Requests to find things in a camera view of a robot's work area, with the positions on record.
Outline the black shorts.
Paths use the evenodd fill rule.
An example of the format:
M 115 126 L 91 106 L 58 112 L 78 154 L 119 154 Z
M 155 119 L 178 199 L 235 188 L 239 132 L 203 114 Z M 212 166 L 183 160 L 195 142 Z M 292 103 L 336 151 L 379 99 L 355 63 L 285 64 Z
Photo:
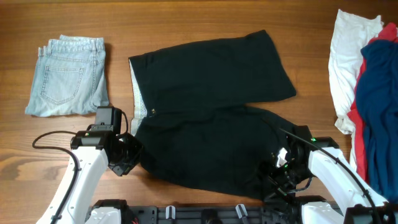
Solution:
M 129 58 L 141 166 L 192 189 L 263 199 L 294 124 L 256 103 L 294 97 L 269 34 L 177 45 Z

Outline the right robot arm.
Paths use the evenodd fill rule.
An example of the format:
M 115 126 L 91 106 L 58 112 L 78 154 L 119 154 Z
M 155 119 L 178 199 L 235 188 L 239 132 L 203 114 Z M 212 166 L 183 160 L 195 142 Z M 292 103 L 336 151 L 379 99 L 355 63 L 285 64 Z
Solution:
M 373 190 L 353 170 L 332 138 L 312 138 L 307 127 L 294 133 L 273 128 L 290 144 L 274 155 L 274 165 L 266 168 L 273 193 L 264 197 L 267 204 L 283 200 L 299 223 L 397 223 L 397 204 Z M 298 198 L 297 184 L 317 178 L 333 197 L 337 208 L 315 196 Z

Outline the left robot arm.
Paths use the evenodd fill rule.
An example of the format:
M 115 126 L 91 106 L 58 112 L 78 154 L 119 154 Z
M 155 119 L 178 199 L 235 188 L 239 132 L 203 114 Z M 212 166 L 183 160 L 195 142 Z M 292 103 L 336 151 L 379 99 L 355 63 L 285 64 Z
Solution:
M 99 200 L 91 205 L 95 189 L 106 170 L 118 177 L 138 165 L 144 146 L 121 131 L 125 112 L 113 106 L 100 106 L 95 122 L 72 134 L 63 179 L 39 223 L 137 223 L 125 200 Z

